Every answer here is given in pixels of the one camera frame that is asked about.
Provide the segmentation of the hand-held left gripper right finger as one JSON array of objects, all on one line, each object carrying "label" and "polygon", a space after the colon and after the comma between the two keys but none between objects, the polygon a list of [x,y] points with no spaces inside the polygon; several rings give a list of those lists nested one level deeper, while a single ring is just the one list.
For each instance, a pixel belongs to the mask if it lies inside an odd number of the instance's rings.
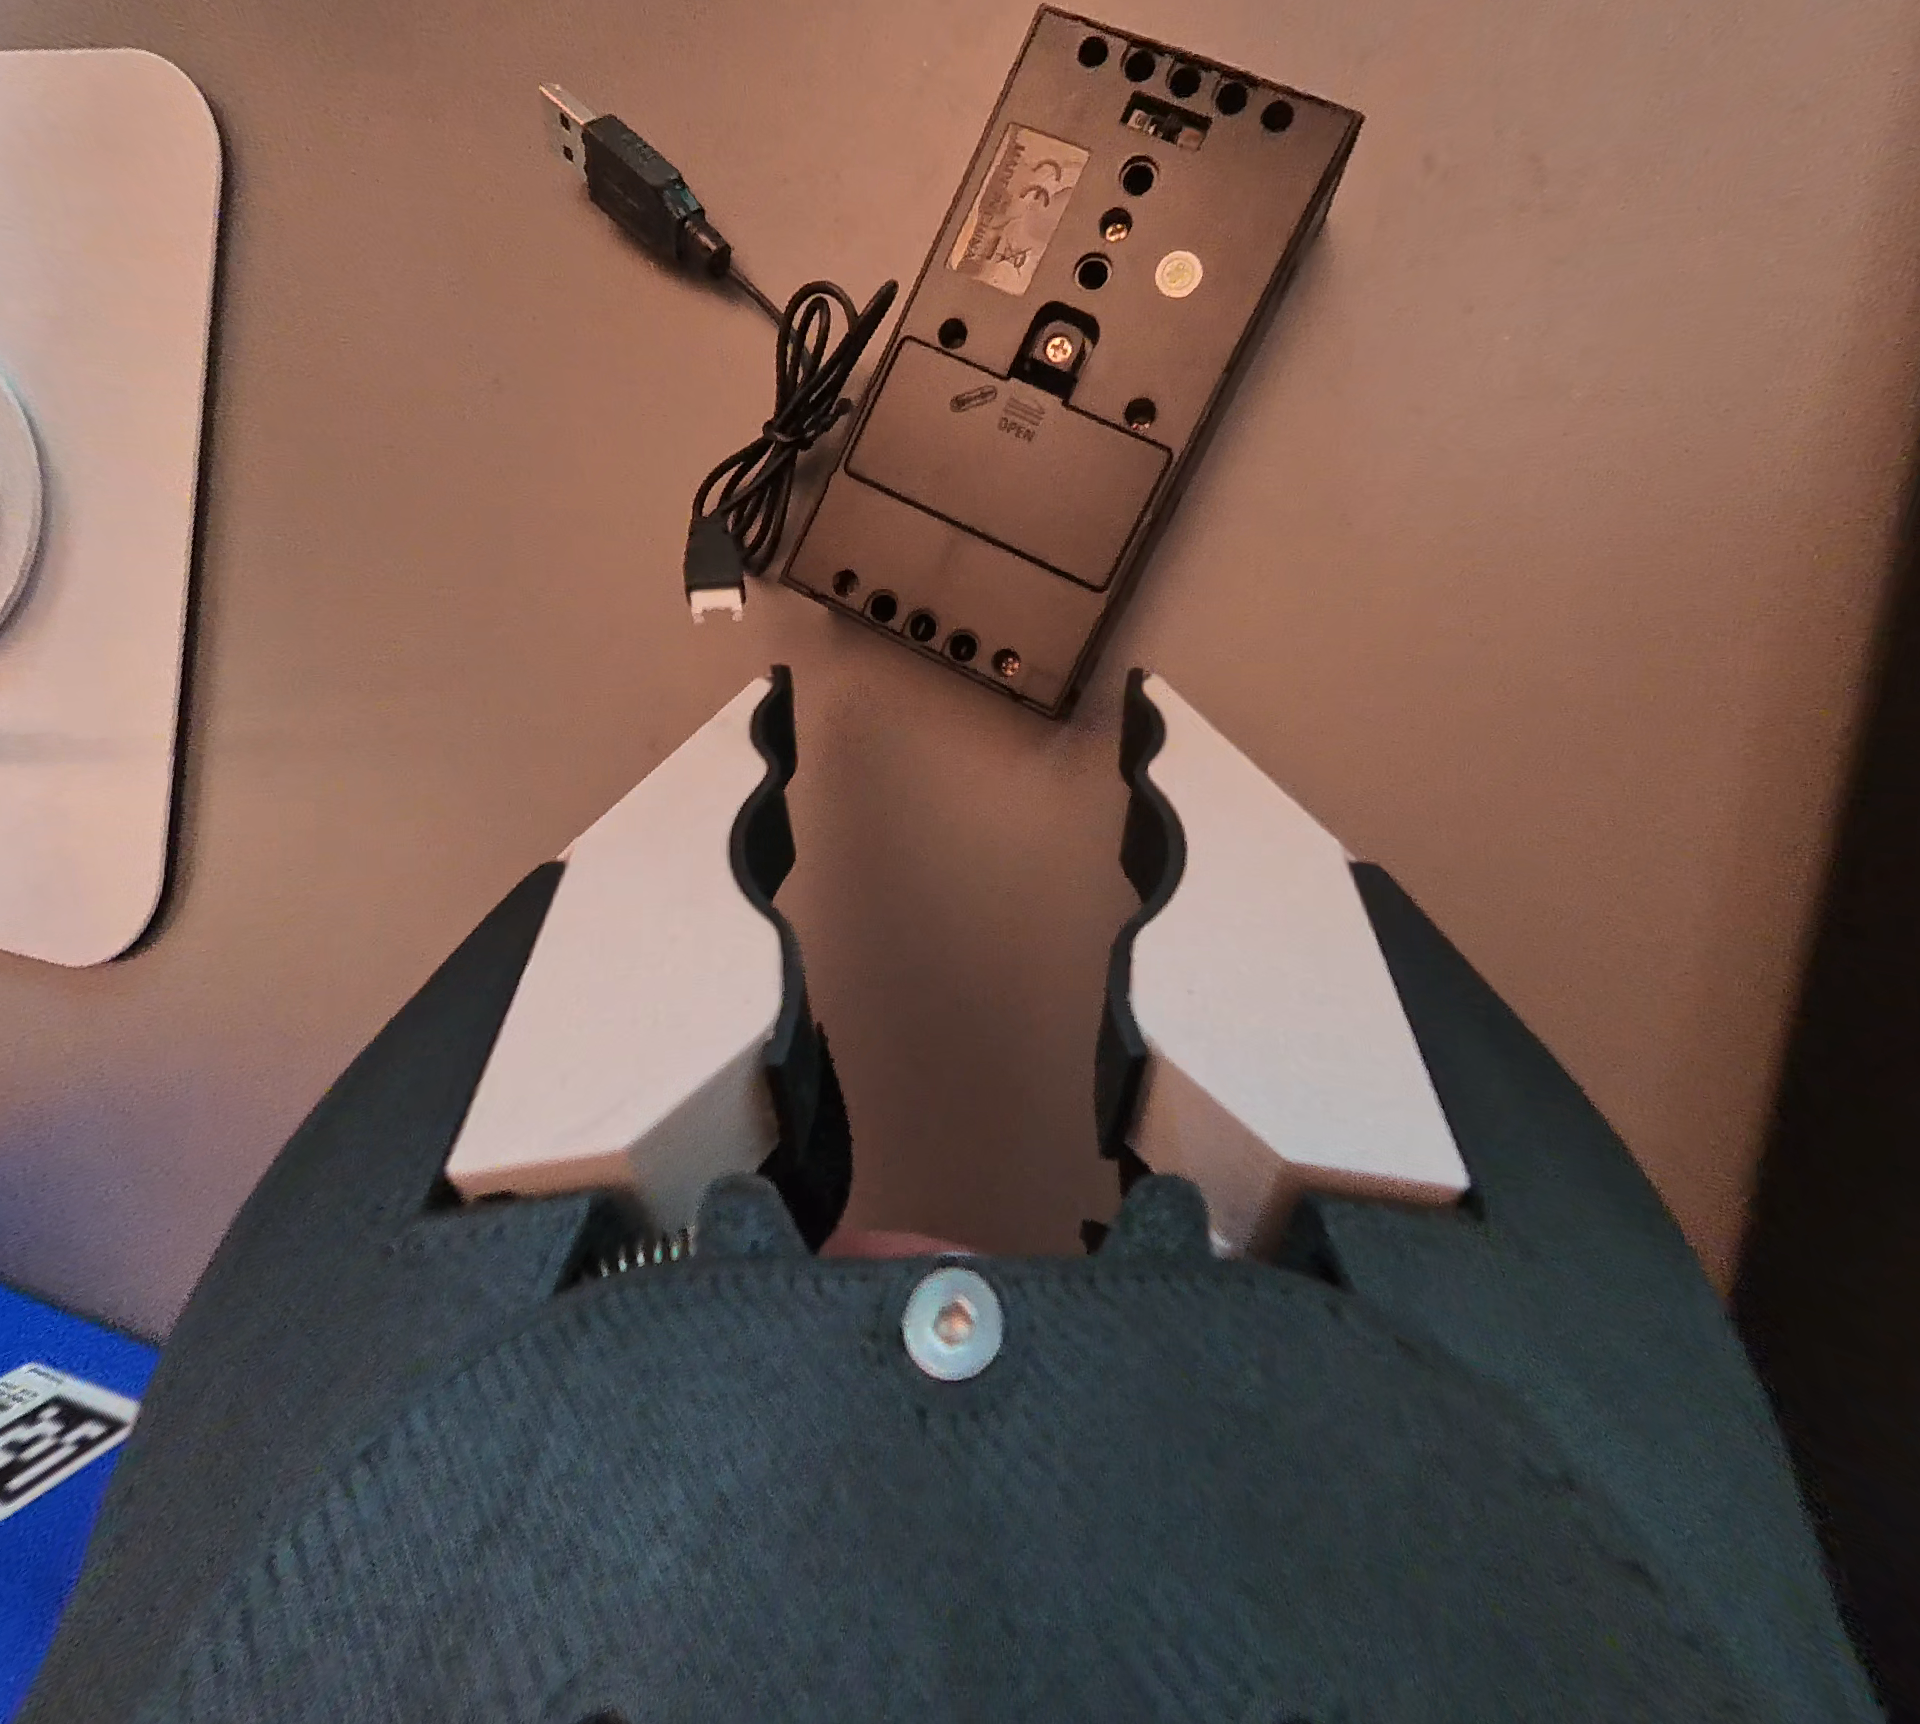
[{"label": "hand-held left gripper right finger", "polygon": [[1414,1210],[1472,1177],[1350,850],[1162,675],[1127,675],[1099,1148],[1180,1180],[1215,1256],[1279,1256],[1303,1197]]}]

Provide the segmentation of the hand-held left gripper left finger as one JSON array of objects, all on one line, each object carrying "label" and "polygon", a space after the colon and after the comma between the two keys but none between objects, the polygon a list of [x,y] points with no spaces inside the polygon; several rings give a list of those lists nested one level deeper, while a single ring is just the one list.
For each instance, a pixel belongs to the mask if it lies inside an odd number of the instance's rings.
[{"label": "hand-held left gripper left finger", "polygon": [[778,895],[799,850],[794,675],[775,665],[560,856],[444,1174],[465,1202],[609,1193],[693,1226],[761,1174],[836,1226],[852,1128]]}]

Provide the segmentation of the black battery box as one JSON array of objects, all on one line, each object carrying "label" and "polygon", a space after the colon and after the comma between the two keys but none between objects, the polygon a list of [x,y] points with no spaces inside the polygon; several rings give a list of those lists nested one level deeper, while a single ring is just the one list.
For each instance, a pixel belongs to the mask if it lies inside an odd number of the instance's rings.
[{"label": "black battery box", "polygon": [[781,582],[1066,718],[1363,129],[1038,8]]}]

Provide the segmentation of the blue plastic bin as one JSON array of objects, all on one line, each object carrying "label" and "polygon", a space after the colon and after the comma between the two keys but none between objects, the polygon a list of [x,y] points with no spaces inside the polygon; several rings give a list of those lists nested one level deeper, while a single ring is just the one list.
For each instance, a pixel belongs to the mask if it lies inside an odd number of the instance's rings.
[{"label": "blue plastic bin", "polygon": [[156,1343],[2,1287],[2,1700],[33,1684],[79,1585]]}]

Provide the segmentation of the white desk stand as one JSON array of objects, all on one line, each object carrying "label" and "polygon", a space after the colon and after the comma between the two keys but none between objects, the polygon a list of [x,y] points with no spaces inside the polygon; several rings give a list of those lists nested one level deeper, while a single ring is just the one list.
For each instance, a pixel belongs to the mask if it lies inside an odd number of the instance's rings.
[{"label": "white desk stand", "polygon": [[133,48],[2,56],[2,943],[120,960],[173,872],[226,153]]}]

